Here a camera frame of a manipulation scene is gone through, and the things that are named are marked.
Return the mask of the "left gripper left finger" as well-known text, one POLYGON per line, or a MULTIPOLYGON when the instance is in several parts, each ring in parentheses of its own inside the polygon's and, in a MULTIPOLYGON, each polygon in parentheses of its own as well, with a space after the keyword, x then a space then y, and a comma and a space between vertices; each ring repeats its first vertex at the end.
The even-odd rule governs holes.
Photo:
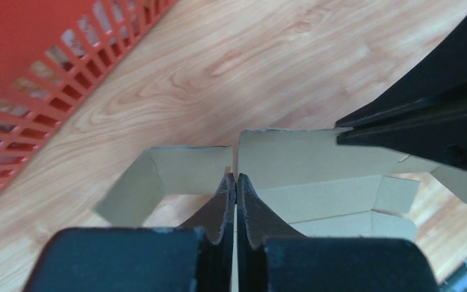
POLYGON ((60 230, 24 291, 229 291, 235 197, 229 173, 178 227, 60 230))

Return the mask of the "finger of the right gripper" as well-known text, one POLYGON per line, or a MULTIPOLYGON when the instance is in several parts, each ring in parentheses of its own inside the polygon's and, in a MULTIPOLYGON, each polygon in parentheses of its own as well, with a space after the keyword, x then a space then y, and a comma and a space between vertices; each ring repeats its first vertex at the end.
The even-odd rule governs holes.
POLYGON ((434 104, 339 134, 339 145, 382 147, 467 172, 467 97, 434 104))
POLYGON ((435 96, 467 82, 467 15, 413 69, 377 99, 339 119, 337 127, 361 127, 421 108, 435 96))

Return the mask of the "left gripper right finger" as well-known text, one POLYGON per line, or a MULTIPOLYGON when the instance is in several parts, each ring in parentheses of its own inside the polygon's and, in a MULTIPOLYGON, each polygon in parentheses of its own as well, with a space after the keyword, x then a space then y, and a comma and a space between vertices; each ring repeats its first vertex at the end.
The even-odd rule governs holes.
POLYGON ((438 291, 420 249, 401 238, 307 237, 237 181, 240 291, 438 291))

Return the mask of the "red plastic shopping basket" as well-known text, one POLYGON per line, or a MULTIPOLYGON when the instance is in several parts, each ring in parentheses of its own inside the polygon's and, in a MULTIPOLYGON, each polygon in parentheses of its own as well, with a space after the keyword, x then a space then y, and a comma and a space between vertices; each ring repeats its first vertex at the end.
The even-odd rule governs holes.
POLYGON ((173 4, 0 1, 0 192, 173 4))

